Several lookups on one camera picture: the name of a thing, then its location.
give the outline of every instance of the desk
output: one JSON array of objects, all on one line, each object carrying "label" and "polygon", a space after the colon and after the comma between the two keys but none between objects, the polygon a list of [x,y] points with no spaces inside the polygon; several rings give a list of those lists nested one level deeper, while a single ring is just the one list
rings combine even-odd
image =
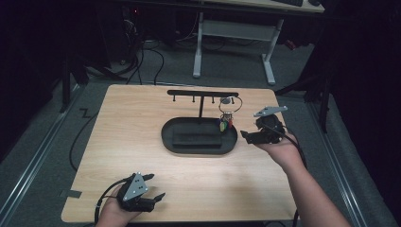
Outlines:
[{"label": "desk", "polygon": [[[242,108],[234,114],[238,140],[222,156],[177,155],[162,142],[165,122],[178,116],[198,116],[200,99],[169,96],[166,91],[238,92]],[[204,117],[219,117],[219,102],[206,97]],[[112,85],[105,96],[82,157],[72,190],[61,214],[66,222],[94,220],[97,200],[112,183],[140,171],[154,173],[147,182],[152,198],[166,192],[151,213],[135,221],[241,221],[292,219],[295,203],[287,176],[263,150],[248,145],[240,130],[256,131],[253,114],[277,106],[268,89]]]},{"label": "desk", "polygon": [[[247,7],[257,8],[268,8],[268,9],[281,9],[281,10],[292,10],[301,12],[319,12],[323,13],[324,8],[322,5],[318,7],[312,6],[307,0],[304,1],[301,7],[295,7],[288,4],[277,3],[271,0],[203,0],[207,3],[222,3],[222,4],[234,4]],[[268,84],[274,85],[275,79],[271,70],[270,58],[273,53],[273,49],[276,45],[278,36],[282,25],[283,19],[279,19],[276,26],[258,26],[241,23],[231,22],[220,22],[215,20],[203,20],[203,13],[200,14],[199,26],[198,26],[198,45],[194,60],[194,72],[193,77],[199,78],[201,76],[201,41],[203,35],[220,36],[236,39],[248,39],[262,42],[269,42],[266,53],[262,55],[262,62],[265,67],[265,73],[268,80]]]}]

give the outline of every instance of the handheld controller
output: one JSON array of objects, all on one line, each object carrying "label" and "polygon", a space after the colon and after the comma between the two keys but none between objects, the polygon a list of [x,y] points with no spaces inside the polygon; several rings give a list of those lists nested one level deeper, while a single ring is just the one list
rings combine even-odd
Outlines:
[{"label": "handheld controller", "polygon": [[145,181],[152,179],[154,174],[142,176],[141,173],[133,174],[129,181],[124,183],[117,194],[117,200],[121,208],[127,211],[151,212],[156,202],[161,201],[166,193],[163,193],[154,199],[141,198],[148,192]]},{"label": "handheld controller", "polygon": [[259,129],[258,132],[248,133],[247,131],[241,131],[242,137],[247,140],[248,144],[277,144],[281,141],[281,134],[286,133],[283,127],[283,123],[277,118],[275,113],[286,111],[288,108],[284,107],[265,107],[260,112],[255,113],[253,116],[259,118],[256,119],[256,127]]}]

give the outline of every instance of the white desk leg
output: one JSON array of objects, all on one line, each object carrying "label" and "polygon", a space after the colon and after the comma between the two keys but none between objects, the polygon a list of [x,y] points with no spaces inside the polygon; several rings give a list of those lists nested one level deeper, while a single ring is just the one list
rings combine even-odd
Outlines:
[{"label": "white desk leg", "polygon": [[271,38],[270,41],[270,46],[269,46],[269,51],[267,54],[262,55],[262,61],[263,65],[265,66],[265,73],[266,77],[268,78],[268,84],[269,85],[274,85],[275,84],[275,79],[274,79],[274,74],[271,70],[271,65],[270,65],[270,57],[271,54],[273,53],[274,47],[277,43],[278,36],[280,35],[281,27],[283,26],[284,20],[280,19],[277,23],[277,26],[273,32],[273,37]]},{"label": "white desk leg", "polygon": [[198,25],[198,46],[197,52],[195,53],[195,62],[194,62],[194,78],[201,77],[201,36],[203,32],[203,12],[200,12],[200,21]]}]

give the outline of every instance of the hand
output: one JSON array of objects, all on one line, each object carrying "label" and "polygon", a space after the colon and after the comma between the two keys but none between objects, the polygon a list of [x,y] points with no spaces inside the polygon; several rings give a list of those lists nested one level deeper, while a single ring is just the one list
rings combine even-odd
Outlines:
[{"label": "hand", "polygon": [[130,220],[141,214],[141,212],[129,212],[120,207],[120,204],[115,198],[120,188],[121,185],[116,187],[112,195],[104,203],[96,227],[124,227],[130,222]]},{"label": "hand", "polygon": [[[294,135],[287,133],[287,136],[297,142]],[[286,137],[277,144],[257,144],[256,146],[266,151],[285,172],[290,167],[304,166],[298,149]]]}]

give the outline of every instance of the small object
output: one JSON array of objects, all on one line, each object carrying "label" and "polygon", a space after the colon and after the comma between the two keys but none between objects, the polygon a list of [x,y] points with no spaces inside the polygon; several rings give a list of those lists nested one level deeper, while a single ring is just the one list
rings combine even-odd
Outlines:
[{"label": "small object", "polygon": [[288,110],[287,106],[283,107],[265,107],[261,111],[254,113],[256,119],[256,127],[258,132],[248,133],[241,131],[241,135],[248,144],[277,144],[282,139],[282,134],[286,133],[283,124],[275,115],[276,113]]},{"label": "small object", "polygon": [[[234,98],[238,98],[241,101],[241,104],[239,107],[233,111],[223,111],[221,108],[221,104],[228,105],[228,104],[235,104],[234,103]],[[218,105],[218,108],[220,109],[223,114],[220,116],[219,120],[219,128],[221,132],[224,132],[227,129],[230,129],[233,127],[233,113],[237,112],[239,109],[242,107],[242,99],[237,96],[228,96],[228,97],[223,97],[220,99],[220,104]]]},{"label": "small object", "polygon": [[287,106],[282,106],[282,107],[265,107],[262,110],[260,110],[257,113],[254,113],[253,116],[267,116],[267,115],[272,115],[272,114],[276,114],[279,112],[283,112],[288,110]]},{"label": "small object", "polygon": [[81,194],[82,194],[82,192],[80,192],[80,191],[62,190],[62,192],[59,194],[59,196],[62,197],[62,198],[72,197],[72,198],[79,199]]},{"label": "small object", "polygon": [[160,194],[154,199],[141,198],[148,192],[145,181],[152,179],[154,174],[142,176],[140,172],[133,174],[131,179],[124,183],[117,194],[117,201],[126,211],[151,212],[156,202],[161,201],[166,193]]},{"label": "small object", "polygon": [[286,40],[284,45],[286,47],[288,47],[290,50],[294,50],[295,48],[297,48],[297,45],[293,41],[290,41],[290,40]]}]

